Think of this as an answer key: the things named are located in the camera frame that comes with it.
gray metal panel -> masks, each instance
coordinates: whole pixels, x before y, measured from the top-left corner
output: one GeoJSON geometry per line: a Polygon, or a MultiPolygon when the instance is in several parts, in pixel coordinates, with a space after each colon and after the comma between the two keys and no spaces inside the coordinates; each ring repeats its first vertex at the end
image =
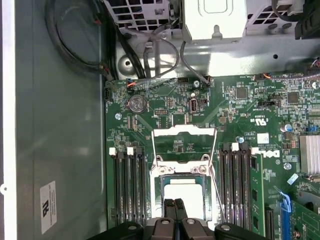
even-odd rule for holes
{"type": "Polygon", "coordinates": [[[102,85],[72,72],[54,50],[44,2],[15,1],[17,239],[84,240],[107,226],[102,85]],[[57,223],[42,235],[40,188],[52,181],[57,223]]]}

capacitor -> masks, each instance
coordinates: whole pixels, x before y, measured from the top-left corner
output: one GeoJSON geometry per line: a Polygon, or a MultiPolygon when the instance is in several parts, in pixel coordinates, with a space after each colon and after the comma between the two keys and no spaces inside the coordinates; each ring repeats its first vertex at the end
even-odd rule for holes
{"type": "Polygon", "coordinates": [[[291,124],[283,124],[283,125],[281,125],[280,131],[283,132],[283,133],[292,132],[291,124]]]}
{"type": "Polygon", "coordinates": [[[239,144],[243,144],[245,142],[245,139],[242,136],[237,136],[235,140],[239,144]]]}

black ram slot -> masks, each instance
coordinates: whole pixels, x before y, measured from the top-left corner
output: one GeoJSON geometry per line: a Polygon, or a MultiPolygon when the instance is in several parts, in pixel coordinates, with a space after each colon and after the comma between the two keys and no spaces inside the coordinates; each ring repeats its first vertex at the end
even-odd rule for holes
{"type": "Polygon", "coordinates": [[[242,178],[243,178],[243,171],[242,171],[242,162],[241,162],[241,153],[237,152],[237,154],[235,155],[235,161],[236,161],[236,170],[237,170],[237,175],[236,175],[236,192],[237,194],[237,198],[236,198],[236,202],[237,202],[237,225],[244,228],[245,227],[245,213],[244,213],[244,186],[243,186],[243,182],[242,182],[242,178]]]}
{"type": "Polygon", "coordinates": [[[264,209],[265,217],[265,237],[270,240],[275,240],[275,226],[274,226],[274,210],[270,207],[264,209]]]}
{"type": "Polygon", "coordinates": [[[227,218],[227,176],[226,176],[226,155],[220,151],[220,195],[221,195],[221,203],[224,210],[224,217],[227,218]]]}
{"type": "Polygon", "coordinates": [[[138,155],[139,170],[140,170],[140,210],[141,210],[141,224],[146,225],[147,220],[147,206],[146,206],[146,163],[143,154],[138,155]]]}
{"type": "Polygon", "coordinates": [[[137,195],[137,157],[134,154],[131,159],[131,202],[132,202],[132,221],[138,221],[138,195],[137,195]]]}
{"type": "Polygon", "coordinates": [[[128,160],[124,159],[122,162],[123,172],[123,217],[124,221],[129,220],[129,185],[128,185],[128,160]]]}
{"type": "Polygon", "coordinates": [[[115,159],[114,161],[114,182],[115,182],[115,217],[116,224],[119,225],[122,223],[121,215],[122,215],[122,196],[121,196],[121,174],[120,174],[120,160],[115,159]]]}
{"type": "Polygon", "coordinates": [[[251,230],[251,188],[250,188],[250,158],[251,152],[246,145],[241,145],[241,166],[242,166],[242,190],[243,190],[243,202],[244,202],[244,215],[245,223],[244,228],[251,230]]]}
{"type": "Polygon", "coordinates": [[[236,171],[235,171],[235,161],[234,157],[232,156],[229,159],[229,182],[230,182],[230,203],[231,203],[231,221],[232,224],[237,224],[237,214],[236,214],[236,171]]]}

ram slot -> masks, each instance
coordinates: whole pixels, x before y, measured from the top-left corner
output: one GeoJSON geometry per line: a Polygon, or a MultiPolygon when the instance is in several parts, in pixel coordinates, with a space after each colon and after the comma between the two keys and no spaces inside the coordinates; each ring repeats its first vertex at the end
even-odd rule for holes
{"type": "Polygon", "coordinates": [[[226,167],[227,167],[227,159],[226,155],[223,153],[223,151],[220,151],[220,162],[219,162],[219,167],[220,167],[220,180],[219,180],[219,185],[220,185],[220,196],[221,196],[221,202],[222,202],[222,207],[224,210],[224,217],[227,218],[227,174],[226,174],[226,167]]]}
{"type": "Polygon", "coordinates": [[[123,206],[124,206],[124,197],[123,197],[123,174],[122,174],[122,158],[116,158],[114,162],[114,180],[115,185],[115,210],[116,210],[116,224],[119,225],[124,222],[123,217],[123,206]]]}
{"type": "Polygon", "coordinates": [[[237,204],[237,184],[236,184],[236,161],[235,156],[230,154],[231,158],[229,159],[229,182],[230,182],[230,203],[231,203],[231,221],[232,224],[237,224],[237,213],[236,213],[236,204],[237,204]]]}
{"type": "Polygon", "coordinates": [[[237,213],[237,222],[236,224],[242,228],[245,227],[245,212],[244,212],[244,185],[242,182],[243,179],[243,164],[241,161],[241,152],[237,152],[235,156],[236,163],[236,213],[237,213]]]}
{"type": "Polygon", "coordinates": [[[128,159],[122,162],[123,172],[123,217],[124,221],[129,220],[129,180],[128,180],[128,159]]]}
{"type": "Polygon", "coordinates": [[[147,206],[146,206],[146,163],[145,157],[143,155],[138,157],[139,160],[139,176],[140,176],[140,212],[141,212],[141,224],[143,226],[146,225],[146,214],[147,214],[147,206]]]}
{"type": "Polygon", "coordinates": [[[251,190],[250,190],[250,157],[251,153],[247,147],[242,149],[241,155],[241,170],[242,170],[242,201],[244,203],[244,228],[251,230],[251,190]]]}
{"type": "Polygon", "coordinates": [[[138,220],[138,194],[137,194],[137,156],[134,154],[131,159],[131,205],[132,221],[137,223],[138,220]]]}

metal bracket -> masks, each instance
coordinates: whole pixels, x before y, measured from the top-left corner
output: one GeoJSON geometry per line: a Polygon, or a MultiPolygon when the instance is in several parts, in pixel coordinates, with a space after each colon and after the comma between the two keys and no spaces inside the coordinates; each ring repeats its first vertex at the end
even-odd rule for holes
{"type": "MultiPolygon", "coordinates": [[[[156,193],[155,193],[155,178],[164,175],[173,174],[197,174],[211,177],[211,202],[212,206],[216,206],[216,190],[215,169],[212,165],[215,144],[217,139],[217,130],[215,128],[198,128],[195,125],[176,125],[169,129],[154,129],[151,132],[152,146],[154,159],[150,170],[150,194],[151,194],[151,216],[152,218],[161,217],[156,215],[156,193]],[[179,133],[189,133],[193,136],[212,136],[212,147],[209,154],[204,154],[200,160],[190,160],[187,163],[179,163],[177,161],[165,161],[156,153],[155,137],[161,136],[177,136],[179,133]]],[[[218,211],[212,211],[211,219],[214,224],[218,221],[218,211]]]]}

